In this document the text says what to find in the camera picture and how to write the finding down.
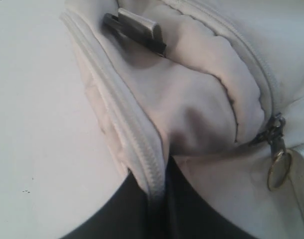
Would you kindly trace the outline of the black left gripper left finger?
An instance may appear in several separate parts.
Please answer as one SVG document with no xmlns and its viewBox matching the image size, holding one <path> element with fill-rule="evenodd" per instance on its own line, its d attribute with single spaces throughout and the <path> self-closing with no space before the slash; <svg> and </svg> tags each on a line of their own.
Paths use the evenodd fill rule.
<svg viewBox="0 0 304 239">
<path fill-rule="evenodd" d="M 132 172 L 112 197 L 64 239 L 150 239 L 148 203 Z"/>
</svg>

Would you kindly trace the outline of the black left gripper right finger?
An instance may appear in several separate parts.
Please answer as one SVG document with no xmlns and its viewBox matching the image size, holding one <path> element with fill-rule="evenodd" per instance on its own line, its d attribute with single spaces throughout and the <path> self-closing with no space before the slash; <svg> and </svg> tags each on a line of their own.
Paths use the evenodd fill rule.
<svg viewBox="0 0 304 239">
<path fill-rule="evenodd" d="M 166 167 L 167 226 L 171 239 L 229 239 L 230 227 L 192 188 L 175 160 Z"/>
</svg>

